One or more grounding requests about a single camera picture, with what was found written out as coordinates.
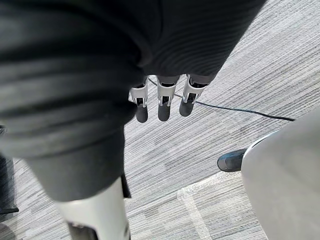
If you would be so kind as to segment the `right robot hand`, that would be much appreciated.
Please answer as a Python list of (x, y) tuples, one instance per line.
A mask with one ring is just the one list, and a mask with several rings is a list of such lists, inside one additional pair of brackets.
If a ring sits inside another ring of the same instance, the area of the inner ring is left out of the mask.
[(3, 0), (0, 151), (74, 240), (129, 240), (124, 127), (148, 75), (214, 76), (263, 0)]

